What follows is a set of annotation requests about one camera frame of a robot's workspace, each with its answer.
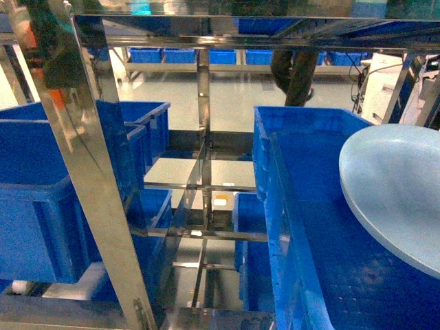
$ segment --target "reflective steel surface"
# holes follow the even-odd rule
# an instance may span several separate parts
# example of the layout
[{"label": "reflective steel surface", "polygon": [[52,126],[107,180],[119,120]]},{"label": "reflective steel surface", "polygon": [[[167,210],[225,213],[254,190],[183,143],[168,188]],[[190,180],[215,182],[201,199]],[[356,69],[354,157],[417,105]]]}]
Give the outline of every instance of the reflective steel surface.
[{"label": "reflective steel surface", "polygon": [[169,308],[161,330],[275,330],[275,315],[258,311]]},{"label": "reflective steel surface", "polygon": [[[10,21],[126,321],[156,329],[127,223],[144,217],[102,21],[76,19],[67,1],[21,3],[6,1]],[[80,47],[90,32],[96,52]]]},{"label": "reflective steel surface", "polygon": [[79,14],[146,14],[249,17],[377,17],[440,19],[440,3],[431,0],[74,0]]},{"label": "reflective steel surface", "polygon": [[0,329],[125,330],[118,304],[26,296],[0,296]]}]

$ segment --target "blue plastic bin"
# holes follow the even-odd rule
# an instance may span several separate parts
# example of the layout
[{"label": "blue plastic bin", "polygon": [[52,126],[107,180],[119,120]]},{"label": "blue plastic bin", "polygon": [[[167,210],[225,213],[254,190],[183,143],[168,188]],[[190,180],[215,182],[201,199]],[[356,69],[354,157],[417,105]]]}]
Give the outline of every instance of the blue plastic bin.
[{"label": "blue plastic bin", "polygon": [[270,65],[273,50],[247,49],[246,64],[248,65]]},{"label": "blue plastic bin", "polygon": [[[246,64],[248,65],[270,65],[272,61],[273,50],[265,49],[247,49],[246,50]],[[327,52],[320,52],[318,56],[317,65],[322,65]]]},{"label": "blue plastic bin", "polygon": [[[266,233],[266,220],[263,203],[259,201],[255,193],[240,192],[235,195],[235,205],[232,211],[232,227],[235,232],[262,232]],[[243,243],[235,242],[235,269],[240,270],[243,264]],[[250,242],[254,251],[258,248],[267,251],[266,243]]]},{"label": "blue plastic bin", "polygon": [[0,121],[0,278],[75,283],[98,258],[47,121]]},{"label": "blue plastic bin", "polygon": [[195,49],[164,49],[164,56],[166,63],[194,63]]},{"label": "blue plastic bin", "polygon": [[[152,219],[149,228],[168,228],[173,214],[171,210],[171,190],[144,189],[141,192],[142,208],[145,215]],[[155,302],[160,287],[160,278],[166,271],[164,255],[166,239],[164,237],[140,237],[132,235],[137,259],[148,290],[151,303]],[[116,293],[108,280],[92,300],[117,302]]]},{"label": "blue plastic bin", "polygon": [[269,136],[275,132],[352,134],[370,124],[342,109],[304,107],[255,107],[252,159],[258,198],[265,199],[267,167],[270,160]]},{"label": "blue plastic bin", "polygon": [[265,212],[278,328],[436,329],[440,281],[380,245],[345,201],[348,137],[272,136]]},{"label": "blue plastic bin", "polygon": [[[146,129],[146,135],[142,136],[141,142],[135,142],[134,138],[137,135],[133,134],[133,130],[130,130],[132,134],[129,136],[135,142],[135,144],[131,144],[131,148],[134,152],[137,181],[139,184],[142,182],[140,188],[143,188],[145,174],[169,145],[168,108],[170,103],[125,101],[121,102],[120,106],[126,126],[138,124],[145,126]],[[0,111],[0,120],[2,119],[46,120],[47,117],[41,103],[36,102]],[[142,168],[138,167],[142,165],[139,161],[140,155],[144,157]]]},{"label": "blue plastic bin", "polygon": [[170,144],[168,128],[169,102],[121,102],[122,117],[126,123],[144,125],[150,132],[152,166]]},{"label": "blue plastic bin", "polygon": [[[263,203],[254,193],[235,195],[232,211],[235,232],[266,232]],[[274,295],[267,243],[236,242],[235,267],[240,272],[240,299],[247,311],[273,312]]]},{"label": "blue plastic bin", "polygon": [[322,65],[327,56],[327,52],[319,52],[317,65]]},{"label": "blue plastic bin", "polygon": [[143,125],[125,125],[139,189],[144,189],[144,177],[150,169],[150,165],[146,163],[146,160],[151,159],[150,136],[147,128],[149,127]]},{"label": "blue plastic bin", "polygon": [[132,63],[161,63],[161,48],[130,48]]},{"label": "blue plastic bin", "polygon": [[327,55],[331,64],[335,66],[350,67],[353,65],[353,62],[356,65],[360,65],[360,61],[366,58],[367,53],[328,52]]},{"label": "blue plastic bin", "polygon": [[209,51],[209,62],[211,64],[235,64],[237,53],[233,49],[211,49]]}]

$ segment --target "metal shelf frame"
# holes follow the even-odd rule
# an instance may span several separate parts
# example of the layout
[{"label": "metal shelf frame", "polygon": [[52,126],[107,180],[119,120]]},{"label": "metal shelf frame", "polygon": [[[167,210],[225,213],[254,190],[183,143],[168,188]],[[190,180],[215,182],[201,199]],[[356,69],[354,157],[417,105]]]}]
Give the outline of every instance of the metal shelf frame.
[{"label": "metal shelf frame", "polygon": [[[411,21],[394,19],[336,19],[334,17],[347,14],[339,12],[335,9],[339,7],[333,5],[324,12],[317,11],[319,18],[307,18],[310,16],[304,14],[308,13],[307,1],[293,0],[268,1],[267,6],[271,8],[262,11],[264,14],[259,14],[260,8],[249,12],[249,6],[241,8],[238,11],[240,14],[236,9],[234,14],[234,3],[240,4],[240,1],[166,1],[168,5],[171,3],[175,8],[180,8],[169,12],[158,1],[150,3],[153,11],[153,16],[150,16],[136,15],[125,1],[119,1],[114,7],[115,2],[96,0],[95,6],[87,6],[76,4],[73,0],[72,4],[59,0],[20,1],[25,5],[18,5],[15,0],[4,1],[119,304],[0,296],[0,327],[11,330],[158,329],[160,312],[153,312],[149,302],[131,238],[134,233],[140,236],[165,236],[171,242],[171,250],[179,247],[182,238],[197,237],[203,241],[197,263],[181,264],[170,260],[174,267],[197,269],[197,277],[191,299],[192,309],[167,309],[163,329],[184,329],[185,324],[193,324],[197,326],[196,329],[207,329],[214,318],[218,325],[221,322],[239,323],[244,319],[266,320],[267,329],[273,329],[274,316],[270,313],[195,309],[203,269],[232,269],[229,265],[206,264],[208,239],[267,240],[262,234],[212,230],[212,190],[219,187],[213,186],[211,180],[211,159],[215,149],[214,134],[210,130],[209,82],[211,72],[224,72],[225,68],[209,64],[209,49],[270,47],[410,52],[395,90],[396,95],[392,98],[394,103],[387,111],[388,117],[397,120],[402,116],[402,104],[405,98],[408,100],[408,90],[412,89],[417,70],[423,62],[420,54],[440,52],[440,23],[433,20],[433,17],[437,20],[440,17],[432,14],[430,21],[415,23],[414,20],[412,25]],[[353,3],[339,2],[344,10],[350,9],[349,4]],[[248,15],[255,23],[258,23],[257,16],[277,16],[272,15],[270,10],[276,11],[282,3],[290,3],[295,14],[289,24],[276,34],[243,35],[234,24],[233,16]],[[155,8],[157,4],[162,4],[161,9]],[[181,11],[183,4],[187,7],[185,12]],[[166,19],[165,25],[155,25],[163,19]],[[285,18],[270,19],[276,22]],[[112,27],[122,27],[127,34],[115,33],[106,37],[105,23],[108,25],[109,22]],[[385,25],[392,27],[396,24],[401,25],[400,30],[381,30]],[[2,34],[0,39],[2,43],[14,42],[11,34]],[[129,149],[126,135],[118,135],[124,129],[111,62],[103,60],[92,63],[89,57],[91,51],[98,51],[99,55],[109,58],[110,47],[128,46],[198,49],[197,63],[188,66],[188,70],[197,72],[200,149],[186,185],[178,187],[184,189],[184,195],[175,211],[173,223],[165,231],[139,228],[136,223],[140,215],[128,212],[138,202],[139,191],[130,185],[135,180],[124,177],[117,179],[116,161],[129,153]],[[129,66],[126,68],[128,71],[133,69]],[[245,69],[260,73],[259,70],[263,68],[247,66]],[[437,108],[437,98],[438,95],[427,102],[427,108]],[[81,120],[74,122],[69,118]],[[120,141],[120,148],[109,150],[106,145],[108,139]],[[247,190],[246,187],[236,188],[240,189]],[[186,228],[196,190],[203,193],[202,231]]]}]

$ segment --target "person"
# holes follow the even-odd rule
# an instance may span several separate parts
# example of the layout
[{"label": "person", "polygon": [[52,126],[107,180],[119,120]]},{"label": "person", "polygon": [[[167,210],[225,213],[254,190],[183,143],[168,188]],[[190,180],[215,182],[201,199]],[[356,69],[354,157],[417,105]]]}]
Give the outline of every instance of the person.
[{"label": "person", "polygon": [[274,51],[270,68],[276,86],[286,95],[286,107],[303,107],[313,97],[311,82],[318,56],[317,51]]}]

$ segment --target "gray floor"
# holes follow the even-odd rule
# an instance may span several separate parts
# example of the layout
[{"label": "gray floor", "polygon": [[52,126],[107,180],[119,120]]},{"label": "gray floor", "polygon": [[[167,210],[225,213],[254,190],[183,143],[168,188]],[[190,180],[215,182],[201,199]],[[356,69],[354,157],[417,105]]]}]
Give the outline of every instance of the gray floor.
[{"label": "gray floor", "polygon": [[[312,87],[315,97],[308,107],[353,106],[348,77],[320,76]],[[210,90],[213,131],[252,132],[254,106],[282,106],[285,100],[269,75],[213,74]],[[196,131],[199,127],[195,74],[142,74],[133,83],[123,84],[119,92],[123,100],[171,102],[170,129]]]}]

